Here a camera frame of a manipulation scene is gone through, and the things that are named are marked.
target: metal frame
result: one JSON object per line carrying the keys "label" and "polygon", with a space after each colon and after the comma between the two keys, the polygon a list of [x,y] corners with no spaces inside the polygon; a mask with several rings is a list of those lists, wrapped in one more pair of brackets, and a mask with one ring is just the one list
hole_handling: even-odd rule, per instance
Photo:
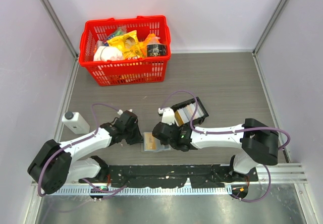
{"label": "metal frame", "polygon": [[63,28],[58,16],[56,15],[54,9],[52,8],[49,0],[40,0],[41,3],[43,4],[45,10],[47,11],[49,17],[51,18],[53,24],[55,25],[56,29],[58,30],[59,34],[61,35],[64,43],[66,44],[67,48],[69,49],[71,55],[73,56],[73,58],[76,60],[77,59],[77,53],[65,31],[65,29]]}
{"label": "metal frame", "polygon": [[57,123],[57,127],[56,127],[54,138],[53,138],[57,142],[59,142],[60,139],[61,139],[61,135],[62,135],[62,132],[63,132],[63,127],[64,127],[64,124],[61,121],[61,117],[65,112],[68,111],[68,107],[69,107],[69,104],[70,104],[70,100],[71,100],[71,96],[72,96],[72,92],[73,92],[73,88],[74,88],[74,84],[75,84],[78,69],[79,69],[79,62],[76,59],[74,61],[73,67],[72,67],[72,71],[71,71],[71,74],[70,74],[70,80],[68,82],[68,86],[67,86],[65,96],[64,96],[64,101],[62,103],[61,110],[60,110],[59,122]]}
{"label": "metal frame", "polygon": [[267,36],[269,35],[269,32],[271,31],[272,27],[274,26],[276,20],[278,19],[279,15],[282,13],[283,9],[285,8],[286,4],[287,4],[288,0],[280,0],[277,7],[275,8],[275,11],[272,15],[272,17],[270,18],[270,20],[268,21],[265,30],[263,31],[253,53],[255,55],[258,54],[262,44],[264,43],[264,41],[266,40]]}
{"label": "metal frame", "polygon": [[[74,57],[74,65],[73,69],[70,75],[70,81],[66,90],[65,99],[61,107],[60,116],[68,109],[68,105],[71,99],[71,94],[74,87],[74,82],[76,79],[77,71],[78,71],[78,62],[77,62],[77,52],[75,51],[72,43],[70,42],[68,35],[66,34],[62,24],[60,23],[54,9],[52,8],[49,0],[40,0],[42,4],[44,5],[47,13],[49,14],[50,18],[52,19],[54,25],[56,26],[59,34],[61,35],[64,43],[68,47],[71,55]],[[263,34],[261,35],[254,51],[253,51],[253,57],[254,61],[259,73],[259,77],[261,80],[261,84],[263,86],[265,96],[268,101],[268,105],[270,107],[270,111],[274,120],[274,124],[276,127],[279,127],[279,123],[277,120],[277,117],[275,115],[275,110],[273,108],[273,105],[271,103],[271,97],[270,94],[266,88],[265,80],[263,77],[262,69],[258,61],[257,54],[263,45],[265,39],[267,38],[270,30],[274,26],[275,22],[277,21],[279,15],[283,11],[286,3],[288,0],[280,0],[279,4],[277,5],[275,12],[273,13],[270,21],[268,22]],[[58,126],[55,132],[54,139],[59,141],[61,134],[63,130],[63,124],[61,121],[58,122]],[[311,195],[308,190],[308,184],[307,179],[305,177],[304,171],[300,164],[298,163],[283,163],[278,164],[277,166],[269,166],[269,170],[271,172],[272,177],[272,183],[273,184],[283,184],[283,183],[294,183],[295,189],[298,194],[298,198],[300,200],[306,221],[308,223],[320,223],[317,220],[317,215],[313,211],[313,202],[311,201]],[[257,166],[257,172],[259,176],[258,182],[252,182],[251,184],[263,184],[268,183],[268,175],[267,171],[262,166]],[[74,193],[74,195],[88,195],[88,190],[90,187],[85,184],[69,184],[64,187],[62,187],[55,195],[71,195],[71,192]],[[26,218],[24,223],[25,224],[34,224],[37,218],[37,214],[40,208],[41,198],[37,195],[37,184],[33,183],[30,187],[31,191],[31,200],[30,204],[28,206],[28,211],[26,213]],[[132,191],[124,191],[124,193],[121,193],[121,195],[163,195],[163,194],[228,194],[231,191],[231,185],[227,184],[225,188],[209,188],[209,189],[192,189],[190,187],[190,182],[188,181],[184,188],[182,189],[172,189],[169,191],[163,191],[160,189],[155,189],[152,191],[152,189],[149,190],[149,188],[144,189],[136,189]]]}

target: snack package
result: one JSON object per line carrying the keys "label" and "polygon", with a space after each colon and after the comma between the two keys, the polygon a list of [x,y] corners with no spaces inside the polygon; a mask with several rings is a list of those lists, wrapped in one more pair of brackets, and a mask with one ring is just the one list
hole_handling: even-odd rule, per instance
{"label": "snack package", "polygon": [[137,31],[128,32],[122,36],[116,36],[107,41],[109,46],[115,46],[122,51],[124,59],[144,58],[139,46]]}
{"label": "snack package", "polygon": [[116,37],[116,36],[122,36],[127,33],[127,27],[121,26],[119,27],[114,33],[111,33],[107,38],[103,41],[104,46],[109,46],[108,42],[110,39]]}
{"label": "snack package", "polygon": [[146,57],[147,56],[147,45],[150,44],[160,44],[159,37],[157,37],[154,33],[150,33],[146,39],[139,43],[141,52]]}
{"label": "snack package", "polygon": [[100,46],[93,57],[93,61],[106,62],[110,60],[123,60],[122,52],[114,46]]}
{"label": "snack package", "polygon": [[94,47],[94,54],[96,53],[97,49],[100,47],[100,46],[104,46],[103,42],[98,40],[95,44],[95,47]]}
{"label": "snack package", "polygon": [[143,133],[143,152],[161,152],[170,151],[172,148],[170,145],[162,145],[160,140],[154,138],[151,132]]}

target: gray floor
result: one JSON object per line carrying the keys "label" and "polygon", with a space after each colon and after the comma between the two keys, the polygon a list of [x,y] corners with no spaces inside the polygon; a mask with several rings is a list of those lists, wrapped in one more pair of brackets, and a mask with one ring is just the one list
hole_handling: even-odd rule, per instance
{"label": "gray floor", "polygon": [[[179,89],[191,90],[200,97],[210,114],[203,123],[205,127],[242,124],[245,118],[274,126],[252,55],[248,52],[173,54],[162,83],[100,87],[86,69],[80,67],[69,110],[80,112],[94,130],[91,104],[104,102],[121,109],[131,108],[139,117],[140,131],[151,132],[161,120],[157,109],[169,94]],[[174,95],[168,105],[190,98],[180,93]],[[118,116],[104,106],[97,106],[96,112],[100,123],[110,122]],[[63,141],[76,137],[64,128]],[[229,163],[236,153],[236,149],[229,148],[142,153],[140,144],[123,143],[92,155],[100,156],[108,164],[203,164]],[[279,162],[285,162],[281,152]]]}
{"label": "gray floor", "polygon": [[[250,185],[249,189],[247,199],[256,199],[264,194],[267,185]],[[229,195],[116,196],[103,202],[85,203],[87,200],[88,196],[46,196],[36,223],[306,223],[293,184],[272,185],[267,197],[257,203],[239,202]]]}

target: metal bracket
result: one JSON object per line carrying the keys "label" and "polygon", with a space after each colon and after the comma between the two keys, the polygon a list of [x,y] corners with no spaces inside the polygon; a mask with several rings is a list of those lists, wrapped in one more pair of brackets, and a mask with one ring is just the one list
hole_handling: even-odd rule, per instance
{"label": "metal bracket", "polygon": [[266,25],[265,30],[263,31],[253,53],[255,55],[258,54],[262,44],[264,43],[264,41],[266,40],[267,36],[269,35],[269,32],[271,31],[272,27],[274,26],[276,20],[278,19],[279,15],[282,13],[283,9],[285,8],[286,4],[287,4],[288,0],[280,0],[277,7],[275,8],[275,11],[272,15],[272,17],[270,18],[269,22]]}
{"label": "metal bracket", "polygon": [[65,31],[65,29],[63,28],[58,16],[56,15],[54,9],[52,8],[49,0],[40,0],[41,3],[44,5],[45,10],[47,11],[49,17],[51,18],[53,24],[55,25],[56,29],[58,30],[59,34],[61,35],[63,41],[65,42],[67,48],[69,49],[71,55],[73,56],[73,58],[76,60],[77,59],[77,53]]}

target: gray wooden floor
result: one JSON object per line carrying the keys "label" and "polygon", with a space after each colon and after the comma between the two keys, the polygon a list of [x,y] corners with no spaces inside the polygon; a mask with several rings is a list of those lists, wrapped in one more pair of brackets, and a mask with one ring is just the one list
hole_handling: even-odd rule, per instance
{"label": "gray wooden floor", "polygon": [[[151,132],[161,120],[157,109],[169,94],[179,89],[193,91],[200,97],[210,115],[203,123],[205,127],[242,124],[245,118],[274,126],[252,55],[248,52],[173,54],[162,83],[100,87],[86,69],[80,67],[69,110],[80,112],[94,130],[91,104],[103,102],[122,110],[131,108],[138,115],[140,131]],[[190,98],[185,93],[174,95],[168,106]],[[118,116],[104,106],[97,106],[96,113],[100,123]],[[76,137],[64,127],[62,141]],[[129,146],[123,142],[92,155],[100,156],[108,164],[200,164],[229,163],[237,152],[230,148],[206,148],[143,153],[140,144]],[[279,162],[285,162],[283,154],[279,154]]]}

